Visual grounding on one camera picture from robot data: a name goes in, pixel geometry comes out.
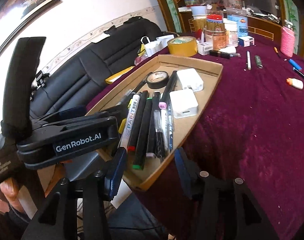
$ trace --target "screw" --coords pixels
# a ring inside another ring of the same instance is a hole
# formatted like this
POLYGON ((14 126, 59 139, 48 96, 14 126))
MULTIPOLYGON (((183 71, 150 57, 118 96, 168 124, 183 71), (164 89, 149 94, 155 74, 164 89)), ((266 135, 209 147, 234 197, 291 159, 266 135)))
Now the screw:
POLYGON ((96 171, 94 173, 94 177, 101 177, 103 175, 103 171, 96 171))
POLYGON ((207 176, 209 176, 209 173, 207 171, 201 171, 200 176, 206 178, 207 176))
POLYGON ((60 184, 64 185, 64 184, 67 184, 68 182, 69 182, 68 178, 63 178, 63 179, 61 179, 60 184))
POLYGON ((243 184, 243 179, 241 179, 241 178, 236 178, 234 181, 236 184, 239 184, 239 185, 243 184))

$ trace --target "picture frame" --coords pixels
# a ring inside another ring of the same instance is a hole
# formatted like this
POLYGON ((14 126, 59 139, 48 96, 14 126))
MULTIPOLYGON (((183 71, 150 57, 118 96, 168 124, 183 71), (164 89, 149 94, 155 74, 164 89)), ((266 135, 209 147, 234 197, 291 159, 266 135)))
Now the picture frame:
POLYGON ((0 0, 0 55, 36 17, 60 0, 0 0))

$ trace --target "white glue bottle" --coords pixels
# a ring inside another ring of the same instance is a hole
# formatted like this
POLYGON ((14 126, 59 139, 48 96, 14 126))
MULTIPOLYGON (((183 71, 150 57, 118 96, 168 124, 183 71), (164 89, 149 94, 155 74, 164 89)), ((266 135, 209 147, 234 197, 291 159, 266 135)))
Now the white glue bottle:
POLYGON ((296 78, 288 78, 286 82, 297 89, 303 89, 303 82, 301 80, 298 80, 296 78))

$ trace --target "sofa backrest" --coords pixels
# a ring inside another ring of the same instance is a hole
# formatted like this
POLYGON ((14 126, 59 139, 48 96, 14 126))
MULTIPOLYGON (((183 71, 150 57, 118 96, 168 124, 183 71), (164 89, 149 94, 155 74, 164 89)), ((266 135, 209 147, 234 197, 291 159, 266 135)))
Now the sofa backrest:
POLYGON ((162 32, 155 23, 134 17, 110 35, 82 49, 46 80, 30 102, 32 119, 87 105, 107 86, 105 79, 134 65, 143 36, 155 41, 162 32))

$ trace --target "white charger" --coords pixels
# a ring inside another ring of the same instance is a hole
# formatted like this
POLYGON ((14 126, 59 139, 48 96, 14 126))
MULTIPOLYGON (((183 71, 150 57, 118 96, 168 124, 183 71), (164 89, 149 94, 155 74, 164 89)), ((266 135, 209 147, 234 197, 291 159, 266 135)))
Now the white charger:
POLYGON ((199 105, 192 89, 172 91, 170 92, 170 99, 174 118, 197 115, 199 105))
POLYGON ((190 88, 193 92, 203 90, 203 80, 194 68, 187 68, 177 71, 178 79, 182 89, 190 88))

